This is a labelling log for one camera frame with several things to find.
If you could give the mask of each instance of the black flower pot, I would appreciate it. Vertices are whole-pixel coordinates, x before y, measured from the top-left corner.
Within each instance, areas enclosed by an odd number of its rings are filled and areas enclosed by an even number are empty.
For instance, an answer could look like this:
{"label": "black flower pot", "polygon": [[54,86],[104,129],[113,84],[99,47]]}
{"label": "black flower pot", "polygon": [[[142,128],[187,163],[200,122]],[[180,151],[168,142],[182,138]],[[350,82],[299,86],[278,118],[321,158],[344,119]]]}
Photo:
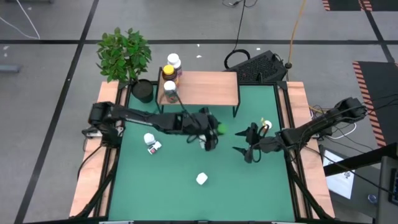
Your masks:
{"label": "black flower pot", "polygon": [[141,79],[131,85],[131,94],[143,103],[149,103],[154,99],[154,87],[149,80]]}

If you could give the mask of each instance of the green ball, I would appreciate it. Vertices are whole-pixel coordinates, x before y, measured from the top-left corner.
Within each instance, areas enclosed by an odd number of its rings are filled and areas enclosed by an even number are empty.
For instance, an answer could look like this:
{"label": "green ball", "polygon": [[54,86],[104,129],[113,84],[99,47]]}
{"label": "green ball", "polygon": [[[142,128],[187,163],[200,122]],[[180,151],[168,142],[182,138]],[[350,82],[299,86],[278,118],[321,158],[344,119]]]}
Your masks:
{"label": "green ball", "polygon": [[218,134],[225,134],[226,133],[226,125],[219,124],[217,127],[217,132],[218,132]]}

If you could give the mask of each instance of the white cable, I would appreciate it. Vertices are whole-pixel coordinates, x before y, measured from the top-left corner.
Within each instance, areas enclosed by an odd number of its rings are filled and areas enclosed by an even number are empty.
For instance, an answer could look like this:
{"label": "white cable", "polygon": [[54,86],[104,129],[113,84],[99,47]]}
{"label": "white cable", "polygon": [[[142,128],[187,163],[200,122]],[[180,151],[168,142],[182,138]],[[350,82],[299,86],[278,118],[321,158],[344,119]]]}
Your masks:
{"label": "white cable", "polygon": [[27,13],[25,12],[25,9],[22,7],[22,5],[21,5],[21,3],[19,2],[19,0],[16,0],[16,1],[18,2],[19,7],[22,9],[22,11],[24,12],[26,18],[29,20],[30,24],[32,25],[33,29],[35,30],[35,32],[36,32],[36,34],[37,34],[37,37],[31,37],[31,36],[29,36],[29,35],[26,35],[26,34],[23,33],[20,29],[18,29],[18,27],[16,27],[16,26],[12,25],[11,23],[7,22],[7,21],[6,21],[5,19],[3,19],[1,16],[0,16],[0,19],[1,19],[3,22],[5,22],[7,25],[11,26],[12,28],[14,28],[14,29],[17,30],[18,32],[20,32],[20,33],[21,33],[22,35],[24,35],[25,37],[30,38],[30,39],[36,39],[36,40],[39,39],[39,40],[40,40],[40,35],[39,35],[39,33],[37,32],[35,25],[33,25],[33,22],[31,21],[30,17],[29,17],[29,16],[27,15]]}
{"label": "white cable", "polygon": [[341,136],[335,137],[335,138],[331,137],[331,136],[327,136],[327,138],[330,138],[330,139],[341,139],[341,138],[353,133],[355,131],[355,129],[356,129],[356,123],[354,123],[354,128],[351,131],[348,131],[347,133],[345,133],[345,134],[343,134]]}

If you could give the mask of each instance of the potted plant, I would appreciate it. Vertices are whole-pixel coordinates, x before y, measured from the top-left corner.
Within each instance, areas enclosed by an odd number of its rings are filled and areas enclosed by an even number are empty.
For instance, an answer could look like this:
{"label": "potted plant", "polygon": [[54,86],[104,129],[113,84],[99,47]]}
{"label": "potted plant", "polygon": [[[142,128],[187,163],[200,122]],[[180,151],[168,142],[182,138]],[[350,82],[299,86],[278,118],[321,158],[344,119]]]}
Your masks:
{"label": "potted plant", "polygon": [[107,76],[107,81],[118,80],[131,85],[131,93],[143,103],[153,99],[153,86],[149,80],[138,79],[142,72],[147,72],[147,63],[152,60],[147,41],[139,31],[130,28],[127,35],[120,33],[120,28],[114,34],[104,33],[98,43],[97,51],[101,65],[101,74]]}

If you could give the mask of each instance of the brown jar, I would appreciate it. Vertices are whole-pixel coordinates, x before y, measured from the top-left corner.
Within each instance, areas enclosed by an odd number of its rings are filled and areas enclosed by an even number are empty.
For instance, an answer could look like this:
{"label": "brown jar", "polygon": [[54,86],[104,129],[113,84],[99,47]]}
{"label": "brown jar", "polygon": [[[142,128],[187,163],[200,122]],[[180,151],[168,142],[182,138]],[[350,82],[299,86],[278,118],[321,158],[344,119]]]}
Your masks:
{"label": "brown jar", "polygon": [[174,70],[173,65],[166,65],[163,67],[162,77],[165,82],[173,81],[176,86],[178,85],[178,76]]}

